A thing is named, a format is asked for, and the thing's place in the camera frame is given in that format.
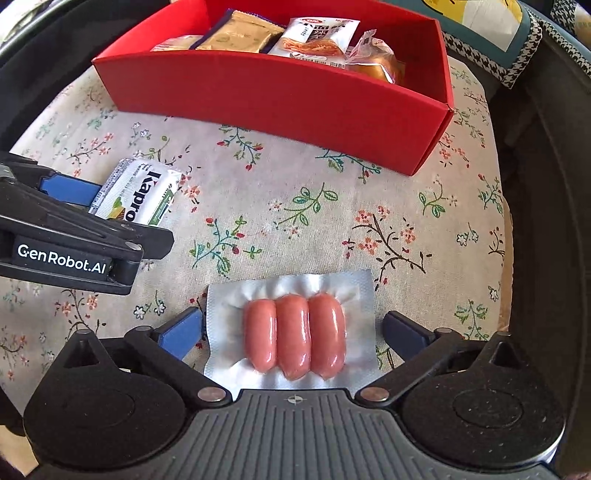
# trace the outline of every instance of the packaged bread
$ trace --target packaged bread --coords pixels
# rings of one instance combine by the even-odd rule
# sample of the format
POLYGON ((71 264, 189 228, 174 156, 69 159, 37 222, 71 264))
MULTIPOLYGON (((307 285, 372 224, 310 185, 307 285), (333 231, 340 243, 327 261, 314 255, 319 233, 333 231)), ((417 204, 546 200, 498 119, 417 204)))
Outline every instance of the packaged bread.
POLYGON ((359 20, 330 17, 292 18, 270 55, 345 68, 345 51, 359 20))
POLYGON ((368 30, 361 36, 347 56, 345 69, 400 85, 404 77, 404 63, 396 59, 386 42, 374 38, 375 32, 368 30))

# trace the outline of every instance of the red cardboard box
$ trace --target red cardboard box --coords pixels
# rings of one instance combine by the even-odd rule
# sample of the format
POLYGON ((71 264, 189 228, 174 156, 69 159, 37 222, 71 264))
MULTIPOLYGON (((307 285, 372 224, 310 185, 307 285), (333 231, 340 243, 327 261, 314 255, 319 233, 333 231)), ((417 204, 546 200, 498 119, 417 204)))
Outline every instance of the red cardboard box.
POLYGON ((93 61, 122 111, 194 118, 292 138, 413 175, 453 116, 437 20, 376 0, 180 0, 93 61), (309 61, 231 51, 158 51, 204 34, 228 8, 278 24, 292 17, 361 20, 406 63, 404 87, 309 61))

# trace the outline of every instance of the pink sausage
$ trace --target pink sausage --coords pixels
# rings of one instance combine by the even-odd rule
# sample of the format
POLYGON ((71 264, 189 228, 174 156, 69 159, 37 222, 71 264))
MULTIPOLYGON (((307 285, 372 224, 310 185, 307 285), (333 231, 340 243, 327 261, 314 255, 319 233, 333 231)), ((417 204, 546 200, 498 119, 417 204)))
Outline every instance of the pink sausage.
POLYGON ((275 302, 248 302, 242 317, 244 350, 255 370, 265 373, 277 363, 277 315, 275 302))
POLYGON ((308 299, 311 370, 325 380, 333 378, 345 364, 345 315, 332 295, 319 293, 308 299))
POLYGON ((299 295, 275 301, 277 308, 277 362, 288 380, 297 380, 310 371, 310 328, 308 302, 299 295))

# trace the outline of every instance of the floral tablecloth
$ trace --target floral tablecloth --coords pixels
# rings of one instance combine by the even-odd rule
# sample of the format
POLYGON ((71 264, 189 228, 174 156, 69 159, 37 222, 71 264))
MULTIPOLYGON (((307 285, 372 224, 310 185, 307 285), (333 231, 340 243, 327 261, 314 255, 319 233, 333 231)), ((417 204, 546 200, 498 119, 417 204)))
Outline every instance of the floral tablecloth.
MULTIPOLYGON (((505 253, 499 167, 483 89, 449 62, 453 122, 414 177, 231 125, 118 112, 94 68, 66 87, 12 151, 97 183, 125 157, 174 166, 182 186, 162 226, 176 242, 126 297, 0 278, 0 381, 17 408, 75 330, 157 326, 229 280, 370 268, 378 320, 396 309, 488 338, 505 253)), ((204 335, 186 361, 203 368, 207 353, 204 335)), ((381 339, 376 354, 384 371, 400 363, 381 339)))

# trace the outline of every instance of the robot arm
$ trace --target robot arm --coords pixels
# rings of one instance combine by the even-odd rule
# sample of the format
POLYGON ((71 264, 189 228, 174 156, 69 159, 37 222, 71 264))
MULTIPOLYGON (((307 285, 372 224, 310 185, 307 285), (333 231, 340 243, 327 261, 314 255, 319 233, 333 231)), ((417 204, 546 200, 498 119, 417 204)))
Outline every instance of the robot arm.
POLYGON ((173 233, 103 220, 88 207, 100 185, 0 153, 0 275, 64 288, 127 295, 140 262, 160 260, 173 233))

